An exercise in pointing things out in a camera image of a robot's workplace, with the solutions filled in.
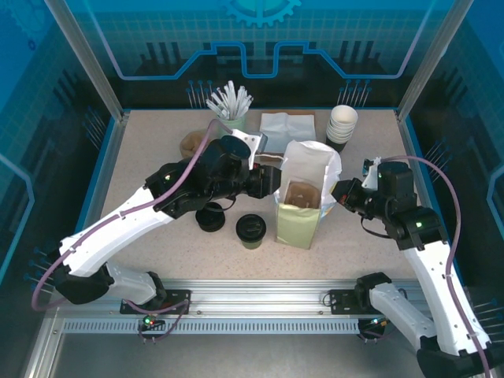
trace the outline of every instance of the kraft paper bag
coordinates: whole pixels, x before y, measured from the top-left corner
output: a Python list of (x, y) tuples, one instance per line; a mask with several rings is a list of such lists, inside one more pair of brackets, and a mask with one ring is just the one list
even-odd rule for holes
[[(281, 185), (274, 194), (276, 241), (309, 249), (319, 221), (336, 204), (331, 191), (342, 172), (341, 158), (331, 147), (314, 141), (290, 142), (283, 158)], [(306, 184), (309, 199), (299, 202), (293, 200), (292, 193), (301, 183)], [(312, 198), (313, 190), (317, 191), (318, 201)], [(292, 203), (304, 204), (304, 208)]]

